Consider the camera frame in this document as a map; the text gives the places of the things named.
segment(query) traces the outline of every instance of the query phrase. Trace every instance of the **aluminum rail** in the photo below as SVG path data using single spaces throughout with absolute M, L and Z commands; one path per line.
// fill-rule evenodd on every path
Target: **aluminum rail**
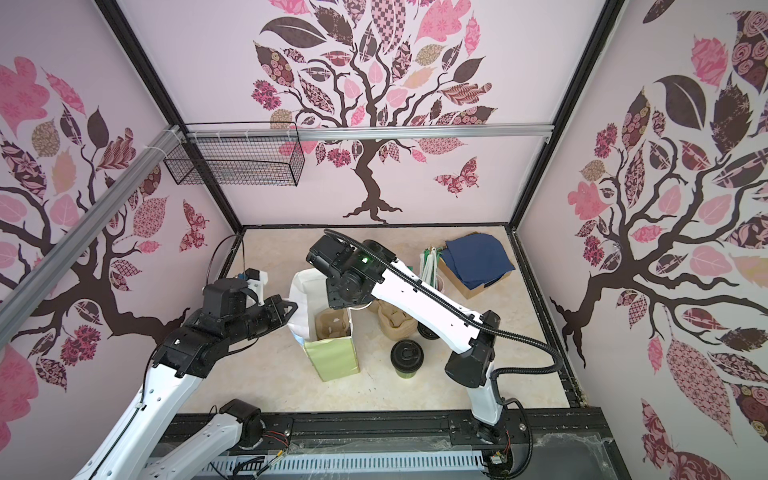
M 77 225 L 62 238 L 0 305 L 0 348 L 18 332 L 38 304 L 69 271 L 88 244 L 101 232 L 120 207 L 147 178 L 152 169 L 179 144 L 178 127 L 166 127 L 131 162 Z
M 284 129 L 255 128 L 253 130 L 216 130 L 212 127 L 223 124 L 205 124 L 200 129 L 190 128 L 187 137 L 195 138 L 232 138 L 232 137 L 270 137 L 284 134 Z M 551 124 L 484 124 L 484 125 L 440 125 L 434 127 L 340 127 L 340 128 L 301 128 L 300 140 L 371 140 L 379 138 L 435 138 L 435 137 L 549 137 Z

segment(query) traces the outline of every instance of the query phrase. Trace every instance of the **pink wall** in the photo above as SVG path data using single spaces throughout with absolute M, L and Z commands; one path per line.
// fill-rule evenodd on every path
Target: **pink wall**
M 521 226 L 633 478 L 766 476 L 765 10 L 631 2 Z
M 375 127 L 465 119 L 550 122 L 602 3 L 239 0 L 225 8 L 209 2 L 122 6 L 186 121 Z M 392 28 L 387 15 L 395 19 Z M 285 29 L 286 22 L 298 22 L 302 33 Z M 380 47 L 380 61 L 361 45 Z M 360 53 L 351 60 L 355 50 Z M 332 71 L 336 80 L 323 78 Z M 428 117 L 419 122 L 423 115 Z M 510 218 L 540 141 L 472 138 L 445 148 L 389 142 L 387 151 L 396 152 L 397 160 L 379 157 L 384 142 L 362 143 L 359 156 L 352 141 L 304 142 L 298 188 L 224 191 L 250 224 L 501 222 Z M 477 182 L 459 175 L 472 158 Z M 449 192 L 451 184 L 462 189 L 458 198 Z
M 92 2 L 6 5 L 0 22 L 6 296 L 165 122 Z M 3 476 L 76 473 L 135 394 L 156 342 L 199 306 L 228 233 L 204 188 L 178 187 L 164 167 L 142 184 L 0 349 Z

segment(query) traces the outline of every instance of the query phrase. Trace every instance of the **cardboard box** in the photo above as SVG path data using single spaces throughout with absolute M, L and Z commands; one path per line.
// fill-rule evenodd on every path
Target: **cardboard box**
M 456 289 L 466 299 L 470 299 L 473 296 L 478 295 L 480 292 L 485 291 L 485 289 L 489 288 L 494 283 L 498 282 L 499 280 L 503 280 L 503 279 L 507 278 L 511 274 L 511 272 L 507 272 L 504 275 L 502 275 L 501 278 L 499 278 L 497 280 L 493 280 L 491 282 L 486 283 L 485 285 L 481 285 L 481 286 L 478 286 L 478 287 L 473 288 L 472 290 L 470 290 L 469 288 L 467 288 L 467 286 L 464 283 L 462 283 L 461 280 L 458 279 L 458 277 L 455 275 L 455 273 L 453 273 L 453 271 L 450 268 L 448 268 L 448 265 L 445 263 L 445 261 L 442 259 L 442 257 L 440 258 L 440 263 L 438 263 L 437 267 L 442 272 L 442 274 L 445 277 L 445 279 L 448 280 L 450 283 L 453 283 L 453 286 L 455 286 Z

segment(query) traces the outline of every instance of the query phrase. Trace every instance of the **butterfly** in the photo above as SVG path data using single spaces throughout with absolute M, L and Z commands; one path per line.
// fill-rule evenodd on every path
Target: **butterfly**
M 205 235 L 203 235 L 201 230 L 210 221 L 205 220 L 203 214 L 195 213 L 194 208 L 186 200 L 184 200 L 184 216 L 187 218 L 187 223 L 190 224 L 190 229 L 181 238 L 181 243 L 179 243 L 180 252 L 189 250 L 192 247 L 200 248 L 205 245 Z
M 458 198 L 458 192 L 464 190 L 466 187 L 478 187 L 478 176 L 475 170 L 478 169 L 477 157 L 470 159 L 464 167 L 462 172 L 455 175 L 438 175 L 435 177 L 435 181 L 441 185 L 448 187 L 448 191 L 456 195 Z

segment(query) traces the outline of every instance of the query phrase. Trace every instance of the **black frame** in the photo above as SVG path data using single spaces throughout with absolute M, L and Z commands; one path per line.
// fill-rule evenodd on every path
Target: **black frame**
M 183 134 L 188 132 L 184 120 L 181 118 L 178 110 L 176 109 L 173 101 L 170 98 L 167 90 L 163 86 L 157 72 L 154 70 L 152 64 L 149 61 L 144 49 L 141 47 L 136 35 L 127 22 L 122 10 L 117 4 L 117 0 L 94 0 L 96 5 L 101 10 L 102 15 L 106 19 L 107 23 L 111 27 L 115 37 L 120 42 L 121 46 L 125 50 L 131 63 L 136 68 L 137 73 L 141 77 L 142 81 L 149 90 L 152 98 L 157 103 L 163 116 L 169 124 L 176 124 L 180 127 Z M 544 175 L 548 162 L 551 159 L 554 150 L 562 137 L 571 114 L 584 91 L 591 72 L 596 65 L 600 54 L 602 53 L 611 31 L 617 21 L 621 8 L 624 4 L 624 0 L 606 0 L 598 21 L 591 33 L 591 37 L 587 43 L 586 49 L 579 61 L 577 69 L 571 79 L 568 89 L 566 90 L 563 101 L 558 108 L 558 112 L 554 118 L 554 130 L 551 136 L 546 141 L 545 145 L 539 152 L 539 155 L 534 163 L 531 173 L 526 180 L 526 183 L 521 192 L 521 196 L 518 199 L 518 203 L 515 206 L 515 211 L 508 223 L 421 223 L 421 224 L 361 224 L 361 225 L 313 225 L 313 224 L 285 224 L 285 225 L 243 225 L 237 218 L 229 200 L 224 195 L 221 187 L 213 182 L 211 179 L 208 166 L 205 162 L 197 162 L 196 168 L 200 172 L 203 179 L 206 179 L 205 184 L 220 208 L 222 214 L 226 218 L 228 224 L 232 227 L 234 233 L 238 236 L 235 239 L 230 254 L 224 263 L 221 270 L 221 276 L 226 276 L 232 263 L 235 259 L 235 255 L 240 247 L 243 239 L 243 235 L 246 230 L 250 229 L 273 229 L 273 228 L 324 228 L 324 227 L 490 227 L 490 226 L 504 226 L 507 230 L 507 234 L 518 259 L 518 268 L 521 271 L 523 279 L 525 281 L 528 293 L 531 296 L 531 301 L 537 313 L 539 323 L 544 331 L 547 342 L 558 348 L 564 358 L 567 359 L 561 342 L 559 341 L 557 331 L 555 329 L 552 318 L 549 315 L 549 310 L 545 305 L 544 299 L 541 295 L 541 291 L 538 288 L 538 284 L 535 281 L 530 265 L 528 264 L 527 257 L 518 238 L 516 229 L 520 226 L 521 220 L 525 215 L 525 211 L 528 205 L 531 203 L 531 199 L 534 196 L 536 188 Z M 190 148 L 190 157 L 201 157 L 200 152 L 196 151 L 197 147 L 187 142 L 188 148 Z M 569 431 L 569 432 L 596 432 L 603 436 L 603 438 L 611 437 L 611 431 L 608 428 L 607 422 L 603 417 L 602 411 L 597 408 L 591 408 L 585 406 L 586 402 L 584 396 L 579 389 L 578 382 L 574 377 L 573 370 L 568 364 L 565 363 L 565 367 L 560 372 L 561 382 L 568 397 L 571 408 L 569 409 L 530 409 L 528 412 L 529 421 L 531 423 L 531 430 L 534 433 L 546 433 L 551 431 Z M 432 430 L 425 427 L 425 433 L 435 434 L 435 431 L 448 428 L 450 430 L 451 418 L 463 418 L 467 415 L 471 415 L 468 410 L 458 411 L 420 411 L 420 412 L 331 412 L 331 413 L 273 413 L 265 414 L 265 416 L 278 422 L 278 425 L 282 425 L 281 422 L 287 425 L 301 425 L 314 424 L 318 425 L 323 419 L 328 419 L 328 427 L 321 431 L 314 433 L 303 432 L 296 434 L 293 439 L 303 439 L 302 435 L 309 441 L 311 436 L 315 438 L 324 438 L 326 440 L 338 439 L 342 441 L 349 439 L 350 435 L 354 435 L 351 432 L 358 432 L 360 435 L 370 435 L 374 432 L 376 435 L 389 435 L 397 436 L 398 434 L 408 434 L 413 436 L 413 422 L 427 422 L 432 425 Z M 176 415 L 176 418 L 165 432 L 162 442 L 180 442 L 188 438 L 188 436 L 194 434 L 200 429 L 209 419 L 207 414 L 180 414 Z M 373 419 L 378 419 L 381 422 L 378 425 L 373 425 Z M 516 442 L 521 442 L 525 437 L 521 436 L 516 439 Z M 619 478 L 630 478 L 629 473 L 621 458 L 621 454 L 618 451 L 615 442 L 609 442 L 607 444 L 607 451 L 614 462 L 614 468 L 616 469 Z

